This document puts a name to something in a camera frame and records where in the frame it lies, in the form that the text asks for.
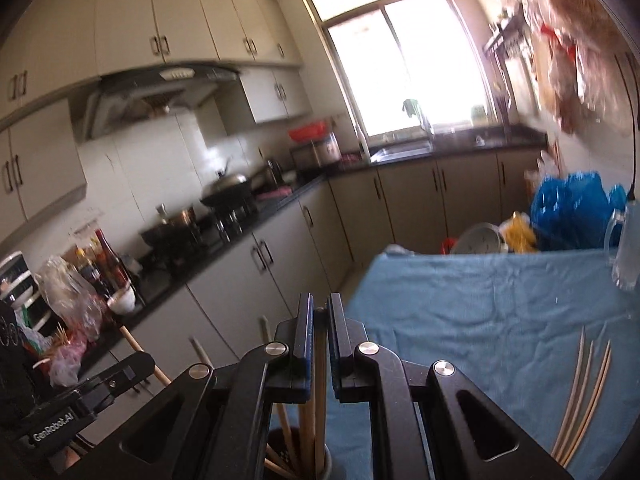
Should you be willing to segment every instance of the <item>blue plastic bag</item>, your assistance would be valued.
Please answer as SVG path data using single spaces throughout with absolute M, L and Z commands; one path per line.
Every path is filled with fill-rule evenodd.
M 541 251 L 597 249 L 614 209 L 624 210 L 625 190 L 617 184 L 606 195 L 600 175 L 572 173 L 565 180 L 546 179 L 531 204 L 531 224 Z M 620 230 L 614 231 L 616 246 Z

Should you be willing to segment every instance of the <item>cabinet door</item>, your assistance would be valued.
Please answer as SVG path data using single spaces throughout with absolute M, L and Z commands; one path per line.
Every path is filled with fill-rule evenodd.
M 330 181 L 353 259 L 367 265 L 394 242 L 385 197 L 375 170 Z
M 502 221 L 495 153 L 452 156 L 438 161 L 447 231 L 459 237 L 472 225 Z
M 200 0 L 153 0 L 166 62 L 218 59 Z
M 287 117 L 287 109 L 280 99 L 270 68 L 246 68 L 242 70 L 240 82 L 256 123 Z
M 263 344 L 260 317 L 274 333 L 291 314 L 260 259 L 253 237 L 247 237 L 188 284 L 204 313 L 238 357 Z
M 116 364 L 116 359 L 107 354 L 89 368 L 81 380 L 88 379 Z M 92 444 L 98 444 L 117 430 L 130 416 L 148 403 L 153 395 L 139 384 L 137 391 L 130 389 L 117 397 L 113 404 L 98 414 L 98 418 L 80 432 Z
M 256 61 L 280 61 L 280 52 L 271 37 L 258 0 L 233 0 L 242 29 L 254 47 Z
M 200 0 L 209 30 L 223 61 L 253 61 L 232 0 Z
M 95 0 L 34 0 L 20 105 L 95 78 Z
M 353 266 L 347 237 L 329 183 L 323 182 L 300 197 L 300 207 L 332 292 L 338 292 Z
M 0 132 L 0 242 L 13 233 L 26 220 L 18 197 L 17 182 L 11 174 L 9 131 Z
M 447 237 L 436 163 L 418 161 L 379 168 L 396 244 L 439 254 Z
M 275 68 L 273 75 L 280 85 L 281 98 L 289 117 L 308 114 L 311 111 L 309 98 L 306 96 L 305 87 L 297 70 Z
M 324 304 L 329 283 L 297 203 L 255 230 L 254 237 L 292 315 L 298 314 L 300 294 L 310 292 L 316 304 Z
M 100 75 L 162 63 L 151 0 L 97 0 L 95 57 Z
M 279 60 L 284 63 L 302 63 L 300 51 L 296 45 L 287 20 L 276 0 L 258 0 L 262 15 L 267 22 Z
M 13 171 L 28 219 L 86 185 L 66 100 L 41 108 L 10 131 Z
M 524 172 L 537 170 L 540 149 L 498 152 L 497 156 L 502 220 L 506 220 L 516 211 L 529 214 L 531 204 L 527 196 Z
M 186 287 L 143 319 L 131 331 L 131 335 L 172 380 L 200 362 L 189 341 L 191 336 L 202 345 L 214 367 L 220 368 L 238 361 Z M 114 355 L 118 359 L 132 352 L 126 342 L 114 348 Z M 160 384 L 155 377 L 149 380 L 155 388 Z

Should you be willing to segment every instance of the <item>blue tablecloth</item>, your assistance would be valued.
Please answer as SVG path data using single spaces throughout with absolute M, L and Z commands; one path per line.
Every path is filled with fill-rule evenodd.
M 594 340 L 592 383 L 610 339 L 607 382 L 569 466 L 576 480 L 594 480 L 640 412 L 639 300 L 613 285 L 602 251 L 382 254 L 346 315 L 402 359 L 451 361 L 546 450 L 564 415 L 581 328 Z M 367 405 L 340 405 L 331 388 L 328 397 L 332 478 L 371 478 Z

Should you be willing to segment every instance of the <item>black cable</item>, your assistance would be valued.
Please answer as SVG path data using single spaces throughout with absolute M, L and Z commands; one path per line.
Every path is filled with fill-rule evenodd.
M 620 66 L 620 62 L 618 60 L 618 56 L 613 56 L 616 60 L 616 65 L 618 66 L 618 70 L 620 71 L 620 77 L 622 78 L 622 83 L 625 85 L 626 98 L 629 100 L 629 107 L 631 108 L 631 125 L 633 126 L 633 136 L 634 136 L 634 177 L 631 182 L 631 187 L 629 188 L 629 192 L 626 194 L 626 201 L 631 202 L 636 199 L 636 118 L 634 117 L 634 104 L 631 100 L 631 94 L 629 93 L 629 87 L 626 85 L 625 75 L 622 72 L 622 67 Z

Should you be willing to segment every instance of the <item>range hood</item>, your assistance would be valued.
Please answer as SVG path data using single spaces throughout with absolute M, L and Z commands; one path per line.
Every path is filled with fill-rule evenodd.
M 237 78 L 234 70 L 198 62 L 105 76 L 87 100 L 82 136 L 96 139 L 133 123 L 194 110 L 220 82 Z

